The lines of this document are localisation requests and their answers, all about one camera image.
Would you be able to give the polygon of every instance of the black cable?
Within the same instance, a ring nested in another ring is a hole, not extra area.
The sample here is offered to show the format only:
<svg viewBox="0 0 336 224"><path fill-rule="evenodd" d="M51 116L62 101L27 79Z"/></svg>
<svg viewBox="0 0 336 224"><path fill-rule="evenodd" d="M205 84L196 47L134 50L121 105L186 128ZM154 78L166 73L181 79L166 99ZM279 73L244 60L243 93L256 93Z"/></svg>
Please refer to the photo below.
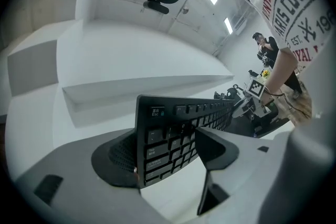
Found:
<svg viewBox="0 0 336 224"><path fill-rule="evenodd" d="M300 111L300 112L303 114L303 116L306 117L306 119L309 119L309 116L308 116L307 114L305 114L302 110L295 108L295 107L294 107L294 106L287 100L287 97L286 97L286 95L285 95L284 93L283 93L283 94L271 94L271 93L268 92L267 90L265 90L264 93L266 93L266 94L268 94L268 95L278 96L278 97L283 96L283 97L285 98L286 103L287 103L290 107L294 108L294 109L297 110L297 111Z"/></svg>

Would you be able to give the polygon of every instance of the black keyboard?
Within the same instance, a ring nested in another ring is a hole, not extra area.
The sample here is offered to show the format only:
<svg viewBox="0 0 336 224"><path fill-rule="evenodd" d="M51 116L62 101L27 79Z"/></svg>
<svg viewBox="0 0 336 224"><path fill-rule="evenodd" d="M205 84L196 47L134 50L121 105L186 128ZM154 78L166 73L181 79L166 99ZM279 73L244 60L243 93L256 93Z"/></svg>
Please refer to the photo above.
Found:
<svg viewBox="0 0 336 224"><path fill-rule="evenodd" d="M233 100L140 95L136 107L137 169L145 188L196 159L195 128L223 131L231 122Z"/></svg>

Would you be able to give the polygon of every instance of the white ceiling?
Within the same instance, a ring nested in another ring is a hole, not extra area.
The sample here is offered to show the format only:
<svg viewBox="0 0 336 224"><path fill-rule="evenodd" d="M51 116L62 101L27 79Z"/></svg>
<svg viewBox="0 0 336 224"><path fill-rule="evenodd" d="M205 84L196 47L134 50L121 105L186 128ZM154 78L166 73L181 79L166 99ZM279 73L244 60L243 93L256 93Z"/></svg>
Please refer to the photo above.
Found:
<svg viewBox="0 0 336 224"><path fill-rule="evenodd" d="M244 0L179 0L166 5L170 12L159 14L143 7L146 0L98 0L95 18L111 19L150 27L178 37L202 49L216 54L229 36L224 24L228 17L234 27L249 9ZM189 8L187 14L180 11Z"/></svg>

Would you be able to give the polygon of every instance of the white t-shirt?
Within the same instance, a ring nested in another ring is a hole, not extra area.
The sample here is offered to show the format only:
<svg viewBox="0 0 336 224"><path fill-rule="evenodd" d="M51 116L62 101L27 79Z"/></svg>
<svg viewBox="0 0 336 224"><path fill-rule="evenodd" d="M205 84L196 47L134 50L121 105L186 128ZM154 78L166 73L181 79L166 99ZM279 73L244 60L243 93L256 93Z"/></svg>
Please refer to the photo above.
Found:
<svg viewBox="0 0 336 224"><path fill-rule="evenodd" d="M290 48L300 66L306 67L323 47L331 44L336 17L327 0L250 2L267 22L279 49Z"/></svg>

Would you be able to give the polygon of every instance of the person in black shirt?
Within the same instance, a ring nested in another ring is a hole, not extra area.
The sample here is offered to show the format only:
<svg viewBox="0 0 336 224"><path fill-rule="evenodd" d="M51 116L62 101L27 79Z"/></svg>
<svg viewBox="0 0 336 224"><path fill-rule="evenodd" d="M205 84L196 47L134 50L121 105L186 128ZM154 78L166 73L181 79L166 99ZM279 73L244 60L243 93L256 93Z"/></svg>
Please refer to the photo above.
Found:
<svg viewBox="0 0 336 224"><path fill-rule="evenodd" d="M264 66L271 66L273 68L279 51L274 37L269 37L267 40L261 33L254 33L252 38L258 44L257 57L264 63ZM294 99L298 98L302 94L299 80L294 71L286 80L285 85L294 91Z"/></svg>

